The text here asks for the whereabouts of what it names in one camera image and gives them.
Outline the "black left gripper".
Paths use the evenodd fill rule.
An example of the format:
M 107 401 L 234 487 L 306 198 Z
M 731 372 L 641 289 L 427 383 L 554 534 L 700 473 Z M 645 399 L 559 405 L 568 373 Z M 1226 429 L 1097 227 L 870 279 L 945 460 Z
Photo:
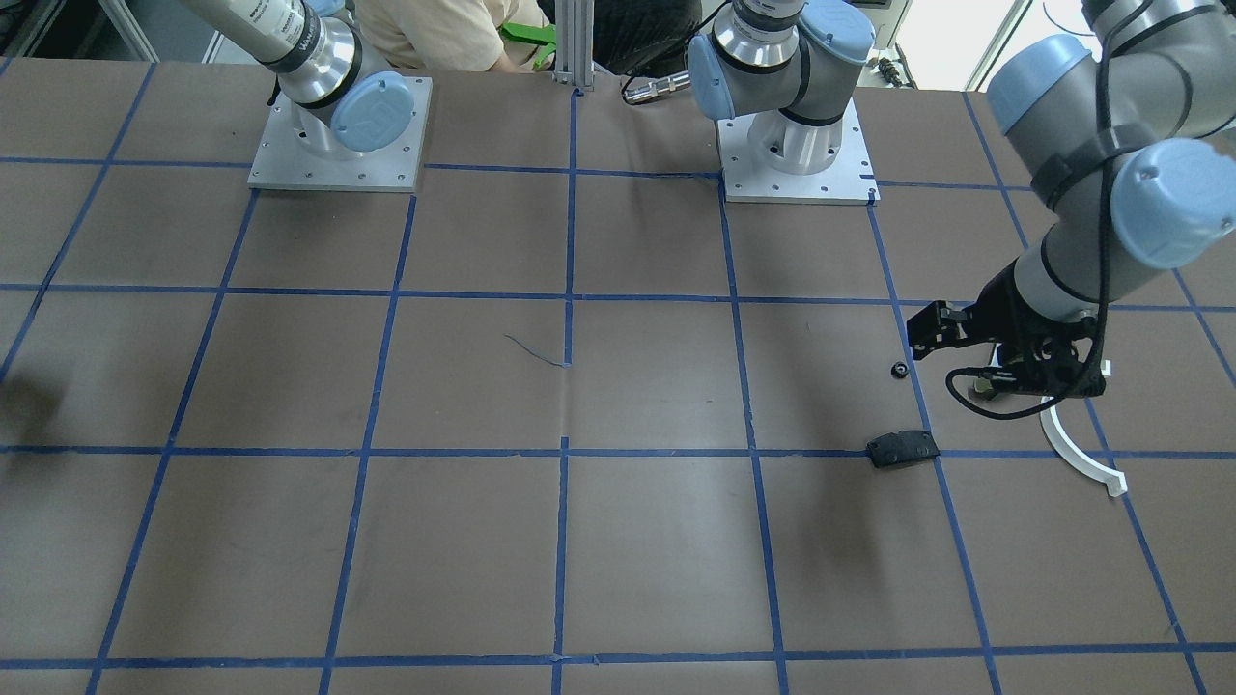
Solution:
M 981 343 L 1030 348 L 1051 335 L 1052 323 L 1041 317 L 1017 291 L 1014 263 L 1009 263 L 967 307 L 936 301 L 906 322 L 913 360 L 944 348 L 971 348 Z

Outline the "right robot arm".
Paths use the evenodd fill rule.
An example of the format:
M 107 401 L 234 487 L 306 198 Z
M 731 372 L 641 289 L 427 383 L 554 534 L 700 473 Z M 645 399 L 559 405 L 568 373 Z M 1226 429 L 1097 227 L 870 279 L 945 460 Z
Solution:
M 274 73 L 278 92 L 345 148 L 373 153 L 412 122 L 414 95 L 358 33 L 349 1 L 185 1 Z

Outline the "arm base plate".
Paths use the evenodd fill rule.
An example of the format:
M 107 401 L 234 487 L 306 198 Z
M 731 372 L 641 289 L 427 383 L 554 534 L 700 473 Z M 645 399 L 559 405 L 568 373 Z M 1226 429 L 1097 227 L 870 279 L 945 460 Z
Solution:
M 807 126 L 768 111 L 716 122 L 727 202 L 868 207 L 883 199 L 857 103 Z
M 339 141 L 328 124 L 278 96 L 269 108 L 247 184 L 282 192 L 414 193 L 433 105 L 434 80 L 405 75 L 405 131 L 382 148 L 358 153 Z

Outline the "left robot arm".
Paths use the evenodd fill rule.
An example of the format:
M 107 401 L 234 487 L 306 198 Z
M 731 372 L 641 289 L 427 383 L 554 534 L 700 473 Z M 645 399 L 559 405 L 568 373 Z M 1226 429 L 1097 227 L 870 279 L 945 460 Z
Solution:
M 1056 35 L 986 93 L 1056 224 L 975 303 L 908 320 L 913 360 L 995 344 L 1002 369 L 1099 360 L 1116 301 L 1234 232 L 1234 14 L 1220 1 L 1085 1 L 1101 54 Z

